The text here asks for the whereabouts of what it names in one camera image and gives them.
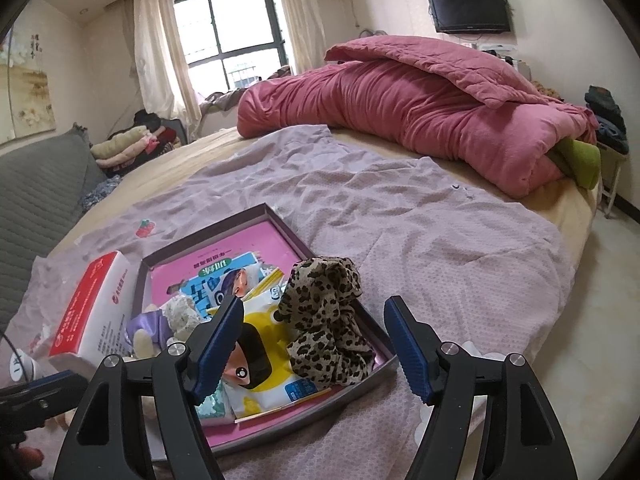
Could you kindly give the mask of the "plush toy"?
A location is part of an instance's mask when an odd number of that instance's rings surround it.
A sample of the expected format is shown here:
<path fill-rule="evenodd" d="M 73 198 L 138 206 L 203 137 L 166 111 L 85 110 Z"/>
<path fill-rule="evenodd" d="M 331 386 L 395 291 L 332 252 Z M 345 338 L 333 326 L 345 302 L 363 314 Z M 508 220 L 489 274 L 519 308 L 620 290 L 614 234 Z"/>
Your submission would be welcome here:
<path fill-rule="evenodd" d="M 185 342 L 202 322 L 193 299 L 179 292 L 157 307 L 149 304 L 126 326 L 125 340 L 131 355 L 154 358 L 174 342 Z"/>

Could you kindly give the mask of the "yellow white snack packet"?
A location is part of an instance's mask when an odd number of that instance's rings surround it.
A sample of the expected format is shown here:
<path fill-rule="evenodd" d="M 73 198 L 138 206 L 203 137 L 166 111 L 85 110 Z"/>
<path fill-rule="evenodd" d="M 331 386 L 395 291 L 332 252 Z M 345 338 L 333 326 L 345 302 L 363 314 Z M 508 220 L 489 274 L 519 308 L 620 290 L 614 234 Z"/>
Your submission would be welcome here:
<path fill-rule="evenodd" d="M 291 331 L 277 319 L 282 292 L 276 285 L 243 300 L 242 330 L 221 376 L 237 419 L 279 411 L 322 393 L 292 371 Z"/>

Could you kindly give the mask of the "leopard print fabric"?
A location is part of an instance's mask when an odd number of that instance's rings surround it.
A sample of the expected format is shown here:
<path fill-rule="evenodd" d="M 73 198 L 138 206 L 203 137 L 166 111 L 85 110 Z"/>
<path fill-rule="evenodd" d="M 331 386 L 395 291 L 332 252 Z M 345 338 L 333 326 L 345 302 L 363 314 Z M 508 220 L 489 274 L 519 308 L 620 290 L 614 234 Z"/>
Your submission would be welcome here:
<path fill-rule="evenodd" d="M 292 330 L 292 371 L 318 389 L 369 377 L 374 350 L 356 320 L 360 276 L 352 259 L 314 257 L 294 264 L 274 316 Z"/>

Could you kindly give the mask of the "green soft object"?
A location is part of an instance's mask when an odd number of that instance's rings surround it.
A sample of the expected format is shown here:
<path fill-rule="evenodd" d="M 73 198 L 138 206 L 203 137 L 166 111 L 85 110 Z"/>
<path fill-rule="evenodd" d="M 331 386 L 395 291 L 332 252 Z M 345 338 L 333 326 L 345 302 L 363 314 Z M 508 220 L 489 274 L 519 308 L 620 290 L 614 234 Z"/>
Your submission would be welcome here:
<path fill-rule="evenodd" d="M 214 392 L 206 396 L 205 400 L 195 409 L 203 427 L 231 425 L 235 421 L 235 414 L 224 388 L 223 380 L 218 382 Z"/>

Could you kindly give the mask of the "white cylindrical bottle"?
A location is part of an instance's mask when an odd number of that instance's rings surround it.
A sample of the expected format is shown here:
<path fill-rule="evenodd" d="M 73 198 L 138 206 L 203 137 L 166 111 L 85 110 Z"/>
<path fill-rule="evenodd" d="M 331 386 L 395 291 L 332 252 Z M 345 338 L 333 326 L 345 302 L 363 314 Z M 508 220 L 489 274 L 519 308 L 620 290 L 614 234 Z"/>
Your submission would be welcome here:
<path fill-rule="evenodd" d="M 9 362 L 9 372 L 12 382 L 26 384 L 42 377 L 39 364 L 26 352 L 16 349 L 12 352 Z"/>

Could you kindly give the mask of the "purple shallow box tray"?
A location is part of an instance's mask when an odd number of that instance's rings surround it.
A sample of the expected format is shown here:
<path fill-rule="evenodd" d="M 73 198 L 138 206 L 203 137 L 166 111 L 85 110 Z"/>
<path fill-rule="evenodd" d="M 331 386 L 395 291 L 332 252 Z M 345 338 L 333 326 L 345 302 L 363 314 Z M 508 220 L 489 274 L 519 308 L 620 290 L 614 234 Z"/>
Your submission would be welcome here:
<path fill-rule="evenodd" d="M 368 377 L 355 385 L 320 389 L 292 373 L 286 347 L 292 330 L 274 317 L 292 267 L 310 249 L 266 204 L 183 237 L 141 260 L 134 310 L 186 295 L 209 320 L 228 292 L 242 292 L 244 323 L 231 370 L 198 409 L 217 456 L 247 450 L 329 415 L 392 376 L 390 338 L 354 304 L 354 320 L 374 356 Z"/>

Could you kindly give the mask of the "red white tissue box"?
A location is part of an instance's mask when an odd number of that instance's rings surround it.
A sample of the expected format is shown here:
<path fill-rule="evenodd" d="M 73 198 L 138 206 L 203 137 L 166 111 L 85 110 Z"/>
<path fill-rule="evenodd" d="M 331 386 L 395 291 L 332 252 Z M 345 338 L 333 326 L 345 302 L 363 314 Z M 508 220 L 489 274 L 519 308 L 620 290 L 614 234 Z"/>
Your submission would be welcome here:
<path fill-rule="evenodd" d="M 91 378 L 106 356 L 127 352 L 125 332 L 136 281 L 131 263 L 120 252 L 88 265 L 51 344 L 49 363 L 56 370 Z"/>

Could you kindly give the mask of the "lilac patterned bed sheet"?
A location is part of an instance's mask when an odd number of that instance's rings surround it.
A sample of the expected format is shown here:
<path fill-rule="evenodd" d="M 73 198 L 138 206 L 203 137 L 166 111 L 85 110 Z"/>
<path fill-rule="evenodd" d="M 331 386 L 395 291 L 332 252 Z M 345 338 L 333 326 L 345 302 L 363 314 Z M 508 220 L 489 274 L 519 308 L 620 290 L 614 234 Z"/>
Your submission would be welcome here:
<path fill-rule="evenodd" d="M 225 133 L 134 171 L 37 259 L 12 344 L 44 358 L 94 258 L 116 249 L 136 261 L 262 203 L 315 254 L 352 259 L 375 318 L 399 295 L 439 336 L 484 353 L 533 358 L 570 296 L 574 258 L 558 228 L 434 160 L 322 127 Z"/>

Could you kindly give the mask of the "pink blue book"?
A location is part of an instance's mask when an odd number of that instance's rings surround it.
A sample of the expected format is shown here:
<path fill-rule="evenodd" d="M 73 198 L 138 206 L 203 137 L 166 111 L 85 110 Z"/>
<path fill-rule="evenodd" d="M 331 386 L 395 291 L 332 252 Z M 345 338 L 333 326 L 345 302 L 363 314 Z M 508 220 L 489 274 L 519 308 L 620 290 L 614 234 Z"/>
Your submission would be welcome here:
<path fill-rule="evenodd" d="M 150 301 L 161 306 L 173 296 L 186 295 L 192 298 L 201 318 L 207 318 L 224 296 L 232 292 L 244 296 L 273 269 L 286 273 L 298 260 L 274 224 L 262 220 L 153 266 Z"/>

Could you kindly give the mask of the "beige mattress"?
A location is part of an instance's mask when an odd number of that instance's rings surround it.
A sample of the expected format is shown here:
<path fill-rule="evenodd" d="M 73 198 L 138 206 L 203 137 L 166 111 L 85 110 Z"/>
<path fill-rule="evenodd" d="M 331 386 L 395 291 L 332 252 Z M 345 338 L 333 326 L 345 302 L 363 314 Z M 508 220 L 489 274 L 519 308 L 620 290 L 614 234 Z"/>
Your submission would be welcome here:
<path fill-rule="evenodd" d="M 222 129 L 148 162 L 124 177 L 106 200 L 89 210 L 51 250 L 52 254 L 76 245 L 82 236 L 130 206 L 169 191 L 203 167 L 232 158 L 253 143 L 252 139 L 242 138 L 235 128 Z M 600 196 L 598 188 L 587 191 L 574 180 L 563 178 L 537 188 L 521 204 L 558 228 L 574 266 L 579 266 Z"/>

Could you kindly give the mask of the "grey quilted headboard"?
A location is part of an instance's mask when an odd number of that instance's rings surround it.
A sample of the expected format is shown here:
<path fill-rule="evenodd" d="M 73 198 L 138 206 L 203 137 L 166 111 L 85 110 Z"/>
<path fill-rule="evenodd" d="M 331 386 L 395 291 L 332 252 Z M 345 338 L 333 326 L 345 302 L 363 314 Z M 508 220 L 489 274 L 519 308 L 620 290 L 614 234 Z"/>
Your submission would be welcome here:
<path fill-rule="evenodd" d="M 105 181 L 80 125 L 1 156 L 1 327 L 20 307 L 35 258 L 47 257 Z"/>

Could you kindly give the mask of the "folded clothes stack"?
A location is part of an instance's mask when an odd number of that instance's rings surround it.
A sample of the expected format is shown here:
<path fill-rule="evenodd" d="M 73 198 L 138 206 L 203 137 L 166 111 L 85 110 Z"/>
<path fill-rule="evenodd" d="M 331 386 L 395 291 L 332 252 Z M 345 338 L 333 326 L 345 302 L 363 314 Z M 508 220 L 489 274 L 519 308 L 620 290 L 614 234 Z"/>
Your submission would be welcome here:
<path fill-rule="evenodd" d="M 179 119 L 139 110 L 130 128 L 112 133 L 107 140 L 93 144 L 90 151 L 107 177 L 123 177 L 187 143 L 186 129 Z"/>

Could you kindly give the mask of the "green cloth under quilt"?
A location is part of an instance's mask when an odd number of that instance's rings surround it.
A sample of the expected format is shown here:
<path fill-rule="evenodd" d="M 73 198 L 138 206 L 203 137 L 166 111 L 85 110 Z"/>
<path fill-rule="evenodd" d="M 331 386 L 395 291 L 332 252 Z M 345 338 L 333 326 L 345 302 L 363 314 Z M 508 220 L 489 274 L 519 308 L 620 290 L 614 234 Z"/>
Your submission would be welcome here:
<path fill-rule="evenodd" d="M 590 143 L 564 138 L 548 151 L 547 156 L 580 188 L 593 190 L 600 179 L 601 155 Z"/>

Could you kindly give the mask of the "pink red folded quilt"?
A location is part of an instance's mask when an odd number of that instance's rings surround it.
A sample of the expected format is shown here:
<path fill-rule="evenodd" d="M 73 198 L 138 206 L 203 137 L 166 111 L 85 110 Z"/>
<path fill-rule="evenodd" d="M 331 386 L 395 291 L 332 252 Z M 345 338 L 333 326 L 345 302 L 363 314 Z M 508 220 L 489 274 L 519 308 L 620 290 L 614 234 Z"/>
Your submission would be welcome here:
<path fill-rule="evenodd" d="M 373 36 L 336 44 L 324 60 L 246 90 L 239 134 L 298 125 L 369 133 L 462 160 L 512 198 L 566 177 L 547 156 L 562 139 L 597 146 L 591 110 L 546 96 L 495 55 L 434 38 Z"/>

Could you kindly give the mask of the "cream left curtain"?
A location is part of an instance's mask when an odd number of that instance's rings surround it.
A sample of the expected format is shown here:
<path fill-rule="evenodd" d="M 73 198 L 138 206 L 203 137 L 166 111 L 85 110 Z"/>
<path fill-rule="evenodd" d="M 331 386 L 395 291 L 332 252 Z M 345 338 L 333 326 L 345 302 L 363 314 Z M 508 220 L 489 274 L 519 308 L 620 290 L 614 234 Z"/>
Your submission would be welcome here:
<path fill-rule="evenodd" d="M 178 119 L 194 139 L 202 119 L 180 41 L 175 0 L 134 0 L 134 60 L 144 108 Z"/>

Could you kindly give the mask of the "cream curtain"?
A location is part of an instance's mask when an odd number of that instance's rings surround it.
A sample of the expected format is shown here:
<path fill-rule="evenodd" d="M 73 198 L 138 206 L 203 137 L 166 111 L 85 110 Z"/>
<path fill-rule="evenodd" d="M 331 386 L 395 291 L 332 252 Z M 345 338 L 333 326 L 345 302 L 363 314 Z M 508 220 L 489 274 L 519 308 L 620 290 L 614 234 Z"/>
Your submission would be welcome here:
<path fill-rule="evenodd" d="M 301 74 L 324 63 L 326 35 L 318 0 L 281 0 L 294 55 L 294 72 Z"/>
<path fill-rule="evenodd" d="M 178 119 L 194 139 L 202 119 L 180 41 L 175 0 L 134 0 L 134 60 L 144 108 Z"/>

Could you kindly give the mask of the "dark folded clothes pile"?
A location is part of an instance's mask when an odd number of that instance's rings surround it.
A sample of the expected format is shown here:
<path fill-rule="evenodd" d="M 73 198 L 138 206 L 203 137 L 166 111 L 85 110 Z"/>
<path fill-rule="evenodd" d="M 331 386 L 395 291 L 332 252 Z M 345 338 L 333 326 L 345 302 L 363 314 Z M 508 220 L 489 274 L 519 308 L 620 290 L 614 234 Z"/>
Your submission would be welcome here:
<path fill-rule="evenodd" d="M 627 129 L 622 111 L 612 93 L 602 87 L 590 86 L 585 93 L 585 102 L 599 123 L 598 142 L 617 153 L 627 155 L 629 153 Z"/>

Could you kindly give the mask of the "cream right curtain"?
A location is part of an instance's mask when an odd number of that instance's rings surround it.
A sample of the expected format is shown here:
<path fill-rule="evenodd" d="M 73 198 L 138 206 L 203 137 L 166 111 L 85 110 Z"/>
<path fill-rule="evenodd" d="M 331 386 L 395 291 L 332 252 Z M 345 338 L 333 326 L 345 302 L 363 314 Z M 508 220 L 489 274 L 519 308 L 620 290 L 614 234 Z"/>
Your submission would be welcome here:
<path fill-rule="evenodd" d="M 324 63 L 326 35 L 318 0 L 281 0 L 294 55 L 294 72 L 301 74 Z"/>

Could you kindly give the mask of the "framed wall painting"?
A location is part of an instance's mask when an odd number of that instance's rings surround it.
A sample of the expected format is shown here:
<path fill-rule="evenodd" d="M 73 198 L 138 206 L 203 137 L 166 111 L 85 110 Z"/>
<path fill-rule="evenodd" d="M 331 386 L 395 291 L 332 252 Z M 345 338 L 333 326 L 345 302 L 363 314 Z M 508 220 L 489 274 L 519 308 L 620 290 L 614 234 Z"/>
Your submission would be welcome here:
<path fill-rule="evenodd" d="M 1 44 L 1 143 L 55 128 L 40 35 L 15 26 Z"/>

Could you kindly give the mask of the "window with dark frame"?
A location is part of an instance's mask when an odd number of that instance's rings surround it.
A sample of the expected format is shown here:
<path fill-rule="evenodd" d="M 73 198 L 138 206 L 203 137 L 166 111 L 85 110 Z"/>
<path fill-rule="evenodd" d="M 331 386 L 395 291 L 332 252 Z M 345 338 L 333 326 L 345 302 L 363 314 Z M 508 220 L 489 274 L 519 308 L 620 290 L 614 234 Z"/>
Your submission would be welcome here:
<path fill-rule="evenodd" d="M 176 0 L 175 14 L 201 102 L 257 84 L 288 65 L 274 0 Z"/>

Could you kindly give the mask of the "wall mounted black television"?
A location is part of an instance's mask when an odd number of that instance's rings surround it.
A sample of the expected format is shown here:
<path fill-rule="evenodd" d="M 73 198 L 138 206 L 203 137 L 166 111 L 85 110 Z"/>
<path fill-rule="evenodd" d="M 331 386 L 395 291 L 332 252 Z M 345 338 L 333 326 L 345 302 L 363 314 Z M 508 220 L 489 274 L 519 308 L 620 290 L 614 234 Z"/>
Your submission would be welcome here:
<path fill-rule="evenodd" d="M 428 0 L 436 32 L 466 34 L 511 31 L 506 0 Z"/>

